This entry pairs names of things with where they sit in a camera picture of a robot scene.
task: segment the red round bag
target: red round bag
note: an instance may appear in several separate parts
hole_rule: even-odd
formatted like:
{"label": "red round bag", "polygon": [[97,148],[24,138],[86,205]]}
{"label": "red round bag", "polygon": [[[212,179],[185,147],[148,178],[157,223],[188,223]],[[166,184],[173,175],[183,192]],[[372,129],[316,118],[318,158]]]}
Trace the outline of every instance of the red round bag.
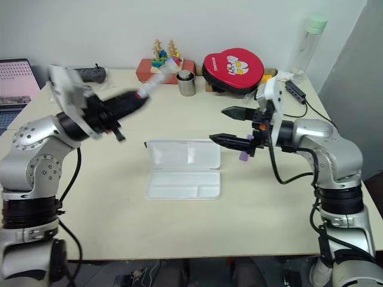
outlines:
{"label": "red round bag", "polygon": [[207,55],[202,75],[214,87],[234,94],[247,94],[258,87],[263,64],[252,52],[233,48]]}

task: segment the gray wall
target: gray wall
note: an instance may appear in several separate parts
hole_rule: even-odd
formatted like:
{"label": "gray wall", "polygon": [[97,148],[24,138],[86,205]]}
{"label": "gray wall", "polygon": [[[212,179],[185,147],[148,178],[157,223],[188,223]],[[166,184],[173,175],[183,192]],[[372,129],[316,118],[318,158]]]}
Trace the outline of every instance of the gray wall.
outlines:
{"label": "gray wall", "polygon": [[323,85],[320,98],[341,135],[361,149],[364,158],[363,179],[382,170],[382,0],[368,0]]}

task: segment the red box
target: red box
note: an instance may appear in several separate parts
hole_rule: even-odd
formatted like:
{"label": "red box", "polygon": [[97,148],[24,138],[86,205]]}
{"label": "red box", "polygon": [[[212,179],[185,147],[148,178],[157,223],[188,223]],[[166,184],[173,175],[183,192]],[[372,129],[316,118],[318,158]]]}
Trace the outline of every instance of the red box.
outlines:
{"label": "red box", "polygon": [[[150,72],[151,69],[151,59],[142,59],[136,70],[137,78],[140,82],[147,82],[149,78],[154,75]],[[182,65],[182,70],[188,70],[196,75],[196,64],[191,60],[184,60]],[[175,74],[171,76],[164,84],[175,84],[177,85],[177,79]]]}

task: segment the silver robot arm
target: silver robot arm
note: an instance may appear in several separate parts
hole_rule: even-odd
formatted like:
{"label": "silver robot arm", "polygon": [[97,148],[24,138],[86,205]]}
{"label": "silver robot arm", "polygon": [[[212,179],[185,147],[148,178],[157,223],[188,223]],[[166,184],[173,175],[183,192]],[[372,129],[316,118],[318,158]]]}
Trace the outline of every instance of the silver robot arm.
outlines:
{"label": "silver robot arm", "polygon": [[76,72],[51,66],[50,75],[53,93],[65,113],[22,126],[11,151],[0,161],[2,287],[46,287],[66,274],[65,242],[54,238],[62,207],[56,194],[63,159],[81,141],[100,138],[103,132],[113,131],[122,141],[118,120],[142,107],[155,86],[102,101]]}
{"label": "silver robot arm", "polygon": [[[257,93],[259,109],[234,106],[222,111],[233,119],[252,121],[252,140],[228,134],[210,138],[250,156],[254,156],[256,148],[268,146],[273,157],[273,146],[279,146],[282,151],[305,157],[317,178],[313,182],[317,204],[310,222],[320,235],[321,251],[310,272],[311,283],[322,287],[332,276],[334,287],[383,285],[383,270],[375,264],[368,211],[362,199],[363,157],[359,148],[327,122],[307,119],[281,122],[281,94],[277,81],[269,80],[264,91],[260,89]],[[288,183],[280,178],[278,181]],[[316,209],[323,221],[319,227],[312,219]]]}
{"label": "silver robot arm", "polygon": [[54,116],[28,123],[14,135],[10,153],[0,162],[4,202],[0,282],[7,279],[4,286],[48,286],[59,273],[50,266],[52,254],[65,252],[63,241],[53,238],[61,208],[55,196],[62,161],[79,146]]}
{"label": "silver robot arm", "polygon": [[[319,244],[321,257],[312,267],[313,286],[324,286],[332,275],[334,287],[383,284],[383,270],[372,261],[375,256],[367,207],[361,193],[363,158],[359,148],[341,136],[335,127],[319,120],[294,122],[293,146],[313,150],[318,158],[316,195],[320,199]],[[314,166],[310,153],[297,151]],[[328,234],[358,249],[329,240]]]}

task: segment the white table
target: white table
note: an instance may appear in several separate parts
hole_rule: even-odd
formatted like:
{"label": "white table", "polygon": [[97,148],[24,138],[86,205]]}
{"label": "white table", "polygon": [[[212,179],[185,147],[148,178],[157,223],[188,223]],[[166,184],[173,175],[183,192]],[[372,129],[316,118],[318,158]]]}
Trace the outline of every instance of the white table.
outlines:
{"label": "white table", "polygon": [[[106,98],[140,83],[133,70],[111,70],[113,88],[99,92]],[[125,143],[113,134],[99,141],[83,142],[83,165],[64,202],[63,222],[76,234],[84,259],[138,259],[222,257],[234,255],[283,255],[319,253],[316,233],[309,225],[314,202],[311,177],[288,185],[277,183],[267,149],[258,149],[247,162],[239,152],[221,150],[221,197],[213,201],[149,201],[145,186],[150,171],[144,141],[157,138],[208,138],[215,133],[245,137],[249,121],[235,121],[220,113],[223,108],[244,105],[230,96],[206,93],[197,77],[197,94],[184,97],[178,87],[164,85],[151,102],[136,114],[121,120]],[[300,88],[310,103],[326,114],[308,80]],[[303,106],[284,89],[285,113],[301,114]],[[15,130],[23,123],[59,112],[43,88],[0,138],[0,158],[11,146]],[[309,110],[308,118],[318,118]],[[275,150],[281,176],[286,179],[310,170],[295,154]],[[76,165],[72,152],[63,163],[58,197],[68,184]],[[383,221],[369,193],[364,203],[377,250],[383,249]],[[68,244],[68,258],[78,258],[72,239],[60,229],[58,238]]]}

